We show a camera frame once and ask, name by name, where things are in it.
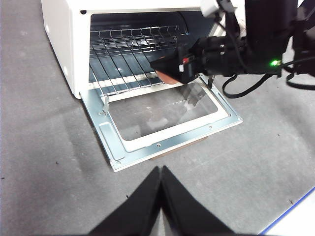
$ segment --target oven door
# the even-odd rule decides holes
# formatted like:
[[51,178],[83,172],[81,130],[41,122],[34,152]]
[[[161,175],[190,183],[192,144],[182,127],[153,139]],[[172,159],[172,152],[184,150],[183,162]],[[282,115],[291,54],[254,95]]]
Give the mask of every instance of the oven door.
[[[204,21],[200,12],[107,14],[95,19],[89,86],[80,95],[114,171],[242,122],[215,86],[208,87],[207,77],[167,85],[150,68],[150,61],[172,53],[179,40],[193,43],[207,32],[209,23],[204,29],[190,25]],[[120,19],[132,24],[122,25]]]

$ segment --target oven door frame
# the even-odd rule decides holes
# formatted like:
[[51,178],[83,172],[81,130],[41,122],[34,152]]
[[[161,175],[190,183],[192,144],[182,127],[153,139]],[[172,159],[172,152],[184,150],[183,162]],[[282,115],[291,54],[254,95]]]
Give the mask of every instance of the oven door frame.
[[[174,149],[178,149],[189,143],[195,142],[202,138],[208,137],[209,135],[242,123],[243,119],[230,106],[227,100],[221,95],[219,90],[215,86],[212,86],[212,88],[209,88],[207,86],[207,79],[208,78],[206,76],[200,76],[197,81],[198,83],[203,84],[203,88],[207,92],[207,95],[217,106],[217,112],[219,112],[221,115],[217,116],[217,119],[215,120],[209,119],[209,122],[207,122],[205,119],[205,117],[207,116],[201,117],[204,122],[200,122],[198,118],[191,120],[189,122],[191,124],[194,124],[191,127],[183,123],[168,128],[171,130],[173,129],[174,131],[179,130],[178,127],[180,125],[182,127],[186,127],[187,129],[181,133],[165,132],[167,129],[159,131],[159,138],[151,139],[150,142],[145,145],[145,147],[141,148],[135,148],[132,146],[132,144],[126,145],[126,141],[121,138],[115,126],[115,123],[110,116],[110,111],[108,114],[102,112],[104,101],[100,99],[97,89],[93,88],[82,91],[80,95],[82,97],[86,110],[92,120],[95,130],[100,138],[100,141],[107,153],[110,165],[112,166],[113,170],[115,172],[123,170],[142,161],[162,155]],[[161,85],[160,88],[163,87],[163,89],[169,89],[176,86],[178,85]],[[137,89],[133,91],[133,93],[139,93],[138,95],[141,95],[143,93],[154,92],[157,89],[159,89],[159,87],[154,86],[147,91],[143,91],[143,89]],[[112,101],[117,99],[126,99],[128,98],[128,96],[135,96],[135,94],[129,93],[130,92],[119,94],[120,97],[113,96]]]

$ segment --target black cable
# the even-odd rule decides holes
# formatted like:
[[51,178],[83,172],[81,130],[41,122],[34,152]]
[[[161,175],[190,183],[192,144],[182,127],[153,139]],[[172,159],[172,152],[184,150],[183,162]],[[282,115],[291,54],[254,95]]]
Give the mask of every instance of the black cable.
[[309,61],[309,60],[314,60],[314,59],[315,59],[315,57],[308,57],[308,58],[302,58],[302,59],[298,59],[298,60],[293,60],[293,61],[290,61],[290,62],[281,64],[279,67],[284,68],[284,67],[286,67],[286,66],[288,66],[288,65],[298,64],[298,63],[301,63],[301,62],[305,62],[305,61]]
[[303,89],[303,90],[315,90],[315,85],[306,85],[306,84],[297,84],[294,82],[291,82],[290,80],[293,79],[294,73],[289,74],[286,77],[286,84],[290,87],[296,88],[296,89]]
[[189,33],[188,24],[187,24],[187,21],[186,21],[185,17],[183,16],[182,12],[178,11],[177,13],[178,13],[178,14],[182,17],[182,19],[184,20],[185,27],[186,27],[186,28],[185,28],[185,33]]
[[266,74],[264,75],[256,84],[254,84],[253,86],[251,86],[250,88],[248,88],[247,90],[245,90],[244,92],[241,93],[237,93],[237,94],[231,94],[231,93],[227,93],[225,91],[225,87],[231,83],[232,81],[236,80],[237,75],[234,75],[233,77],[229,78],[227,81],[225,81],[225,83],[222,85],[222,91],[223,94],[228,97],[228,98],[239,98],[239,97],[244,97],[245,95],[249,94],[250,92],[254,91],[255,89],[257,89],[259,86],[261,86],[266,80],[268,80],[271,76],[270,74]]
[[242,59],[241,53],[240,53],[239,46],[237,45],[237,42],[235,41],[235,38],[232,35],[232,33],[224,25],[222,25],[219,21],[215,21],[215,23],[217,23],[226,32],[226,34],[230,37],[230,39],[232,40],[233,46],[235,48],[236,55],[237,55],[239,62],[241,63],[242,67],[247,71],[247,73],[250,73],[252,70],[248,66],[245,65],[245,63]]

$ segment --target black fabric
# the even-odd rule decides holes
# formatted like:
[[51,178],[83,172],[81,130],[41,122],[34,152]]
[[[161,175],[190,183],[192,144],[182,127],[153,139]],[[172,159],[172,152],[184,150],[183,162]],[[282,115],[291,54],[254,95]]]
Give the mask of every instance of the black fabric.
[[236,80],[237,75],[234,75],[233,77],[229,78],[222,86],[223,94],[228,98],[239,98],[244,97],[245,95],[249,94],[250,92],[254,91],[256,88],[261,86],[266,80],[268,80],[273,75],[264,75],[256,84],[251,86],[249,89],[245,90],[244,92],[238,93],[238,94],[230,94],[225,91],[225,87],[231,83],[232,81]]

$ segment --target green led light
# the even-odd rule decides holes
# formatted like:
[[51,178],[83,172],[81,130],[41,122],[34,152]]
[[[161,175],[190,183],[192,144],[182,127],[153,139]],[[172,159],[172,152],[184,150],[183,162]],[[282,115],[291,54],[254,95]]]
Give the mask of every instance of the green led light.
[[271,66],[278,66],[281,65],[281,61],[280,60],[273,60],[272,62],[270,62]]

